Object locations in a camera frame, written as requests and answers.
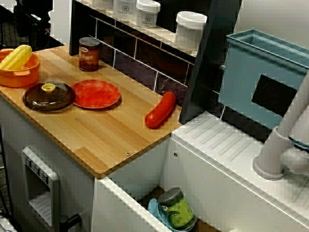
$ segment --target orange pot handle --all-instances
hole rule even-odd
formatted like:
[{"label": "orange pot handle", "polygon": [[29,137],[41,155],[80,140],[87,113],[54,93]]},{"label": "orange pot handle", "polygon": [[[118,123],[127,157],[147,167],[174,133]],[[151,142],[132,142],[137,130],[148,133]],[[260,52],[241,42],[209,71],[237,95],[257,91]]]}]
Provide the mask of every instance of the orange pot handle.
[{"label": "orange pot handle", "polygon": [[14,72],[15,77],[27,76],[30,74],[30,70],[23,71],[23,72]]},{"label": "orange pot handle", "polygon": [[0,52],[6,52],[6,51],[14,51],[14,49],[12,48],[5,48],[5,49],[1,49]]}]

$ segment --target yellow lid knob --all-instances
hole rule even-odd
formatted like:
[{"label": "yellow lid knob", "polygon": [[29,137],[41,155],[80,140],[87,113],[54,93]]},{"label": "yellow lid knob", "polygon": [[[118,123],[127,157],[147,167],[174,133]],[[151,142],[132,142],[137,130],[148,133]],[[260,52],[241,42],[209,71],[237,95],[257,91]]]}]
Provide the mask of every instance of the yellow lid knob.
[{"label": "yellow lid knob", "polygon": [[47,83],[45,85],[42,85],[42,89],[44,92],[46,93],[51,93],[55,90],[56,86],[54,84],[50,84],[50,83]]}]

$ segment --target oven handle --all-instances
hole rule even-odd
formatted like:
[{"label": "oven handle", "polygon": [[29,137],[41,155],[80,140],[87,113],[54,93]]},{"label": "oven handle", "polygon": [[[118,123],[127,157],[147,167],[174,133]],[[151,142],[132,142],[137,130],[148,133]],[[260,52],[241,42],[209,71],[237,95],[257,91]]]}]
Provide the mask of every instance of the oven handle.
[{"label": "oven handle", "polygon": [[75,226],[79,222],[82,222],[82,218],[79,214],[75,214],[70,218],[63,215],[59,219],[59,232],[68,232],[72,226]]}]

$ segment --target dark tile backsplash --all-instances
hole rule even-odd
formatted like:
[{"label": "dark tile backsplash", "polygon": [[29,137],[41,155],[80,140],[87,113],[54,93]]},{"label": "dark tile backsplash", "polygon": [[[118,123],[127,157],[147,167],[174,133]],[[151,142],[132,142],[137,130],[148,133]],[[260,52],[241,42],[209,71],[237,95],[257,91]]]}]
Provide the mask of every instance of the dark tile backsplash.
[{"label": "dark tile backsplash", "polygon": [[98,21],[97,38],[131,57],[134,56],[136,38],[115,27]]},{"label": "dark tile backsplash", "polygon": [[114,67],[142,85],[154,89],[156,72],[142,63],[116,52]]},{"label": "dark tile backsplash", "polygon": [[163,95],[165,92],[173,92],[176,96],[176,104],[182,105],[187,87],[173,81],[172,79],[159,74],[155,86],[155,91]]},{"label": "dark tile backsplash", "polygon": [[154,46],[160,47],[160,45],[161,45],[161,42],[159,40],[156,40],[156,39],[140,32],[138,30],[135,30],[132,27],[129,27],[129,26],[127,26],[127,25],[125,25],[121,22],[117,21],[116,27],[118,27],[119,29],[124,30],[124,31],[128,32],[129,34],[134,35],[134,36],[138,37],[139,39],[144,40],[144,41],[146,41],[146,42],[148,42],[148,43],[150,43]]},{"label": "dark tile backsplash", "polygon": [[189,64],[187,75],[186,75],[186,79],[185,79],[185,83],[184,83],[186,86],[189,86],[189,81],[190,81],[190,77],[191,77],[191,74],[192,74],[193,67],[194,66],[192,64]]},{"label": "dark tile backsplash", "polygon": [[100,60],[102,60],[104,63],[107,63],[110,66],[113,66],[114,54],[115,49],[101,43]]},{"label": "dark tile backsplash", "polygon": [[184,84],[188,63],[141,40],[135,58]]},{"label": "dark tile backsplash", "polygon": [[[194,57],[99,12],[91,10],[90,15],[94,18],[89,19],[89,35],[97,36],[103,42],[102,61],[160,95],[173,92],[176,103],[182,105],[194,68]],[[270,129],[218,102],[223,73],[220,69],[213,86],[207,87],[210,95],[206,110],[265,142]]]},{"label": "dark tile backsplash", "polygon": [[180,58],[185,59],[186,61],[188,61],[188,62],[190,62],[192,64],[194,64],[194,62],[195,62],[195,58],[193,56],[191,56],[189,54],[186,54],[186,53],[184,53],[184,52],[182,52],[182,51],[180,51],[180,50],[178,50],[176,48],[173,48],[173,47],[171,47],[171,46],[169,46],[169,45],[167,45],[165,43],[162,43],[161,48],[163,50],[165,50],[165,51],[168,51],[168,52],[170,52],[170,53],[180,57]]}]

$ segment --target beans can label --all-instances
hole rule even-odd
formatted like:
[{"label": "beans can label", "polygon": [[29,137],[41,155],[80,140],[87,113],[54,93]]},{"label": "beans can label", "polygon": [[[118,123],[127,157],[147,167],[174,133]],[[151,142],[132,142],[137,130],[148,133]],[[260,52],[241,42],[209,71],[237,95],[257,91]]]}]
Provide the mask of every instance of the beans can label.
[{"label": "beans can label", "polygon": [[81,47],[81,51],[82,51],[82,52],[88,52],[88,49],[85,48],[85,47]]},{"label": "beans can label", "polygon": [[79,68],[84,71],[98,70],[99,50],[89,51],[85,47],[79,49]]}]

